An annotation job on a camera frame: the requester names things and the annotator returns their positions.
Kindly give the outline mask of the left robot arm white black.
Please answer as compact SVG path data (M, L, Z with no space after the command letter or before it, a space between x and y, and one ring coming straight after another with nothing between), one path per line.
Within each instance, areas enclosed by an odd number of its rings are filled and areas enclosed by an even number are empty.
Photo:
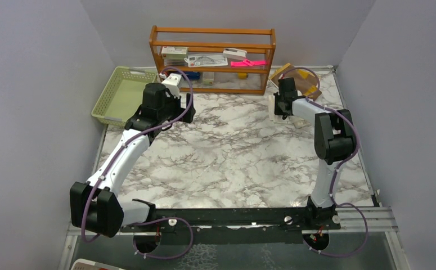
M96 236L113 237L127 225L136 224L149 231L156 223L156 206L141 199L119 202L119 191L135 163L162 131L175 122L191 123L195 115L194 97L186 95L181 106L178 89L162 83L149 83L143 90L142 103L126 121L117 146L85 182L70 189L71 223Z

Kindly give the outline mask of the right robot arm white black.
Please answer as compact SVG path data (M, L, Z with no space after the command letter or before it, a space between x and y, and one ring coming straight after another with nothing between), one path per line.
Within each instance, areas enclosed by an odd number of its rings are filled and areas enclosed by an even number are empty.
M271 115L285 120L297 116L314 127L314 151L319 158L315 187L308 199L304 223L317 229L335 215L334 198L341 167L359 147L349 110L335 110L299 95L293 78L278 80L278 92L271 97Z

